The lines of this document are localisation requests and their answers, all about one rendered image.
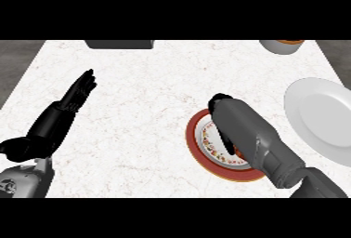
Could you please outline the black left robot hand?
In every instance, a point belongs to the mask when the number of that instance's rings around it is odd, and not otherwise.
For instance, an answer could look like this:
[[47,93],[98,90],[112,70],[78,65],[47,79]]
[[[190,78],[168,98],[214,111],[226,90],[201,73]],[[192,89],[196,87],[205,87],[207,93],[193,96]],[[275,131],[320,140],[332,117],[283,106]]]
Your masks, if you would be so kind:
[[0,153],[12,162],[21,163],[37,158],[47,158],[56,152],[68,135],[71,124],[98,86],[93,70],[87,70],[73,83],[59,101],[42,112],[28,134],[0,143]]

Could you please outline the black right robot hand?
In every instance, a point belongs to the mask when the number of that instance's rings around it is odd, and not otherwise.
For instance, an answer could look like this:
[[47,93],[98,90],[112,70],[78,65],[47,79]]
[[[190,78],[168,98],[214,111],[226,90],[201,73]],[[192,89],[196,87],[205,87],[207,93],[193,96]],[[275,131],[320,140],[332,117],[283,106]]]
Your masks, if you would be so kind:
[[[223,94],[223,93],[219,93],[213,96],[210,102],[208,102],[208,111],[210,112],[214,112],[214,109],[216,109],[216,104],[223,100],[223,99],[230,99],[230,96]],[[224,144],[224,148],[227,150],[227,153],[230,155],[235,155],[236,154],[236,150],[235,150],[235,145],[227,137],[227,135],[220,132],[220,137],[221,137],[221,141],[223,141],[223,144]]]

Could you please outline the red-rimmed patterned plate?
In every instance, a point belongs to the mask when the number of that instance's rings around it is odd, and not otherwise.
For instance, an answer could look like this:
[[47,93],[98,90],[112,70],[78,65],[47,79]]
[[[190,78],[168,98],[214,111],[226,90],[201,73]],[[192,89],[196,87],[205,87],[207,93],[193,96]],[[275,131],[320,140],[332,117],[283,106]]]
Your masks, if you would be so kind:
[[227,179],[236,182],[251,182],[261,179],[264,177],[264,173],[260,170],[255,170],[252,168],[244,170],[224,168],[210,160],[210,157],[202,151],[201,145],[196,140],[196,126],[199,125],[201,120],[208,116],[208,109],[201,110],[192,116],[186,125],[186,145],[193,158],[196,159],[199,165],[205,168],[205,170],[221,179]]

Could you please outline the white plate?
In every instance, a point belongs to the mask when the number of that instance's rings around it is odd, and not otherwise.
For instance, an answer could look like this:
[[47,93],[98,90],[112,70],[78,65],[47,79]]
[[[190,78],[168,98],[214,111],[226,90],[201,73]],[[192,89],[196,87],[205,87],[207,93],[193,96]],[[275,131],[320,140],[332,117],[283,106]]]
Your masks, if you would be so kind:
[[285,91],[283,109],[307,145],[351,167],[351,90],[320,78],[300,79]]

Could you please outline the grey cup with orange top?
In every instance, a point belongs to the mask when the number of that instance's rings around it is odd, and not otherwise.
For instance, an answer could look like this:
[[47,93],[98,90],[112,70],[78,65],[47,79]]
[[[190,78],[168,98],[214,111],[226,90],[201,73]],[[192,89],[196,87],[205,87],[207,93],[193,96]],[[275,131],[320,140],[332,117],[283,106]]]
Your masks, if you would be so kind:
[[261,40],[260,43],[272,53],[291,55],[298,51],[304,40]]

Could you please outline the dark grey block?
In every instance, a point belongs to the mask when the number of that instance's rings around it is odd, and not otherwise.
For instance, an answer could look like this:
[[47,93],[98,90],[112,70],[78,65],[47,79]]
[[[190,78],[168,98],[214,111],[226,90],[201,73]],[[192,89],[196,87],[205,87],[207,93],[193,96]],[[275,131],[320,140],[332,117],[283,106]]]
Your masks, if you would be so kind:
[[152,40],[87,40],[87,46],[93,49],[152,49]]

